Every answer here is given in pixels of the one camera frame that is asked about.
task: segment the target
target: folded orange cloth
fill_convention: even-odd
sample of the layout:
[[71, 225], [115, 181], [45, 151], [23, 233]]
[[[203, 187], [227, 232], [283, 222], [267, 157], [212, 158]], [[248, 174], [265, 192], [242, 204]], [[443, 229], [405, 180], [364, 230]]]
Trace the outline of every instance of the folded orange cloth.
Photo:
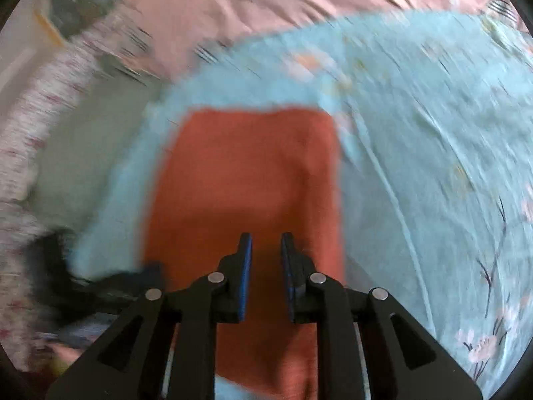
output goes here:
[[214, 271], [252, 234], [246, 319], [218, 325], [217, 373], [259, 393], [316, 398], [316, 330], [289, 321], [280, 238], [292, 232], [320, 271], [343, 280], [337, 162], [324, 112], [202, 110], [159, 176], [145, 259], [164, 264], [171, 289]]

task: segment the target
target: light blue bedsheet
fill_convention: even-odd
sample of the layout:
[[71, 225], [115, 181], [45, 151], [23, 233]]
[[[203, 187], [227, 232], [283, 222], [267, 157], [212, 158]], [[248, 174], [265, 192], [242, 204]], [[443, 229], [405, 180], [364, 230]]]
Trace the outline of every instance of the light blue bedsheet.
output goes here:
[[[489, 398], [533, 334], [531, 49], [488, 18], [412, 12], [220, 52], [148, 107], [73, 270], [95, 277], [138, 265], [163, 147], [191, 108], [319, 106], [343, 145], [349, 285], [387, 288]], [[222, 381], [217, 390], [249, 398]]]

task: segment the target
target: yellow trim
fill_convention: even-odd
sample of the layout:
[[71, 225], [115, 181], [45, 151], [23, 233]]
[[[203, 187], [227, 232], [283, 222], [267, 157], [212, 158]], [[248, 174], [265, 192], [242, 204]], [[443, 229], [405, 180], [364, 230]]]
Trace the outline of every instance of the yellow trim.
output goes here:
[[44, 17], [38, 10], [34, 10], [34, 16], [37, 24], [41, 26], [54, 45], [63, 46], [65, 44], [65, 40], [59, 31], [57, 31], [57, 29], [48, 20], [48, 18]]

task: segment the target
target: gray-green fabric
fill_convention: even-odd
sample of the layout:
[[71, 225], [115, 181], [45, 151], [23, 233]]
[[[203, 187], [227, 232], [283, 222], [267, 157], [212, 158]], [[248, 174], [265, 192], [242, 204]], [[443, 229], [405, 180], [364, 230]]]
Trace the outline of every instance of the gray-green fabric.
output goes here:
[[113, 166], [129, 147], [164, 82], [100, 59], [102, 73], [79, 106], [66, 113], [40, 153], [29, 208], [50, 228], [83, 230], [105, 193]]

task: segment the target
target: silver screw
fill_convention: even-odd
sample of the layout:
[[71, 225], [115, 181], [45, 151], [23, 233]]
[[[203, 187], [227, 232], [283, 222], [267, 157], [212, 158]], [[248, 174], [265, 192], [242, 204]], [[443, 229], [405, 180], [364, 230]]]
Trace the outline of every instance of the silver screw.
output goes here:
[[378, 299], [379, 301], [384, 301], [388, 298], [388, 291], [384, 288], [378, 287], [372, 290], [372, 296], [374, 296], [374, 298]]
[[321, 272], [315, 272], [314, 274], [311, 274], [309, 279], [315, 284], [323, 284], [326, 282], [327, 277]]
[[224, 281], [224, 274], [222, 272], [211, 272], [207, 279], [210, 283], [222, 283]]
[[151, 288], [150, 290], [146, 290], [145, 293], [145, 297], [149, 301], [157, 301], [161, 296], [163, 296], [163, 293], [158, 288]]

